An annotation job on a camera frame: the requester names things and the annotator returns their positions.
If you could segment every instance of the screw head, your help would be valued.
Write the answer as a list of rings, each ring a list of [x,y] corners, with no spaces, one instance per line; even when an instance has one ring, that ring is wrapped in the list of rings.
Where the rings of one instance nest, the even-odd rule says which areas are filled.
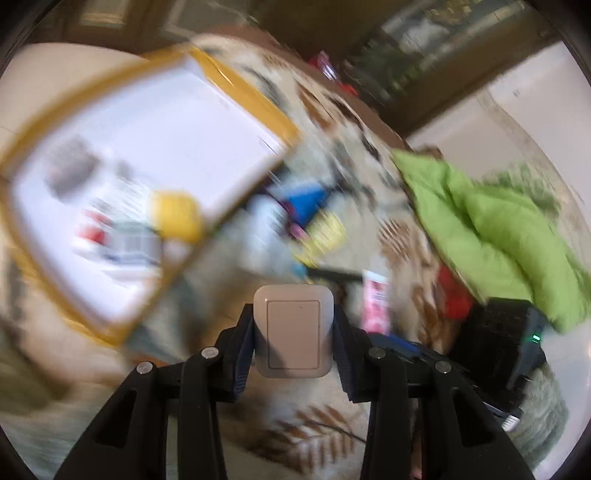
[[[452,365],[450,364],[450,362],[446,362],[445,360],[439,360],[435,364],[435,370],[442,374],[448,374],[452,371]]]
[[[148,372],[151,372],[154,366],[151,362],[141,362],[135,369],[140,375],[145,375]]]
[[[371,358],[380,359],[386,356],[386,350],[378,346],[373,346],[369,349],[368,354]]]
[[[216,358],[219,355],[219,352],[220,350],[214,346],[208,346],[201,350],[201,356],[203,358]]]

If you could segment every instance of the pink package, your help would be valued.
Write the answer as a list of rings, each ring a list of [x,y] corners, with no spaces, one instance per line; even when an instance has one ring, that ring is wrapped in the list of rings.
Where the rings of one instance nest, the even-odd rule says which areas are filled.
[[[390,332],[388,308],[388,279],[365,270],[363,272],[363,322],[361,328],[368,333]]]

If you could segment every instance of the wooden cabinet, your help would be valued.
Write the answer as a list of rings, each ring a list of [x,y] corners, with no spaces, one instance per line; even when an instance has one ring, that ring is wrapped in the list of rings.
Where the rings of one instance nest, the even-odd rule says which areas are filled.
[[[141,54],[228,23],[328,52],[403,135],[558,39],[523,0],[63,0],[32,40]]]

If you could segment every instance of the white bottle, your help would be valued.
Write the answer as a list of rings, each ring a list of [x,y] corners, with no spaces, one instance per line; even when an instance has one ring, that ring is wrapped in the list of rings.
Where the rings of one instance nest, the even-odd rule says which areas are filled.
[[[272,263],[277,260],[274,253],[281,243],[287,212],[275,199],[266,195],[257,195],[248,202],[248,212],[251,218],[246,230],[241,267],[256,275],[267,275],[272,270]]]

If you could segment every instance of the green blanket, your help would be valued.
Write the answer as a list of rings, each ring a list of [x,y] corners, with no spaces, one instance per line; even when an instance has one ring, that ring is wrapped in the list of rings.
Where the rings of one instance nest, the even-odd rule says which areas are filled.
[[[392,158],[442,259],[479,300],[530,300],[561,332],[591,316],[588,273],[530,198],[431,157]]]

